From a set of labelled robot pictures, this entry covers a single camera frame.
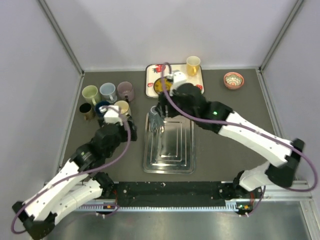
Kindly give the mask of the cream mug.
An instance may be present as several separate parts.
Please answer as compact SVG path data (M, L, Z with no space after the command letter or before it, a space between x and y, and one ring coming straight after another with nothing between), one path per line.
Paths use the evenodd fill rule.
M129 105L129 103L127 101L119 100L116 103L114 103L114 106L118 106L119 107L120 113L122 115L125 115L125 116L131 116L132 115L130 105Z

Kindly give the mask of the grey blue mug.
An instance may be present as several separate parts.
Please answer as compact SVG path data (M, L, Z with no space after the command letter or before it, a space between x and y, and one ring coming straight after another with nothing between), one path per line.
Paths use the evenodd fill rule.
M156 111L156 106L152 106L148 113L149 127L152 131L164 127L164 119Z

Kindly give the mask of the dark blue mug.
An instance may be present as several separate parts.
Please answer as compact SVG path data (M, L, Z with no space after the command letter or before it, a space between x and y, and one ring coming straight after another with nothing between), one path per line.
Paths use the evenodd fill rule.
M110 103L108 101L100 101L95 105L94 111L99 118L103 118L108 110Z

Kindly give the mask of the purple mug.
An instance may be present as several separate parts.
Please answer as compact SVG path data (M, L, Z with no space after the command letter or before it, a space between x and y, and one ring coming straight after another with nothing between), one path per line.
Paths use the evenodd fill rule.
M131 102L135 98L135 91L133 85L128 81L123 81L118 84L117 92L120 98L126 102Z

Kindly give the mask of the brown striped cup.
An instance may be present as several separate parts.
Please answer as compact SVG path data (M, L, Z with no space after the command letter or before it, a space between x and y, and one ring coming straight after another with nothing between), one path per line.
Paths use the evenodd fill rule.
M79 111L83 114L86 121L93 120L95 118L95 111L90 103L83 103L79 107Z

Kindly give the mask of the light blue white mug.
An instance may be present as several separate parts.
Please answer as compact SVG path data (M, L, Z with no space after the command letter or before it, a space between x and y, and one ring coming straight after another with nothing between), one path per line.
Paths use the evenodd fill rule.
M116 86L113 83L107 82L102 84L99 92L109 103L113 104L118 100Z

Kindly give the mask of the green mug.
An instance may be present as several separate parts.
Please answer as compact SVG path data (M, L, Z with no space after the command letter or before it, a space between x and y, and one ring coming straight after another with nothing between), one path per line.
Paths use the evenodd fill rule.
M93 106L96 106L99 102L102 101L101 94L95 85L86 86L82 90L81 94L84 97L85 101Z

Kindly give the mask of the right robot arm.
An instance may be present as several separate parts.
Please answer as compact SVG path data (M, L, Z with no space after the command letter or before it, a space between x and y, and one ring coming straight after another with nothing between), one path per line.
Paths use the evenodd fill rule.
M299 138L277 137L241 117L219 101L207 101L198 87L184 83L170 98L158 96L156 112L162 118L178 115L193 120L200 128L230 138L258 153L267 161L253 169L242 170L233 180L233 192L245 198L251 191L270 184L291 190L305 143Z

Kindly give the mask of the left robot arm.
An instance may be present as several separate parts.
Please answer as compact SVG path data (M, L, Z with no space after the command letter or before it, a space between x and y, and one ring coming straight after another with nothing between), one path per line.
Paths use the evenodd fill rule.
M12 206L13 219L20 220L33 240L45 238L64 217L88 201L113 194L114 182L103 169L126 154L130 143L137 140L137 128L128 116L104 121L39 192Z

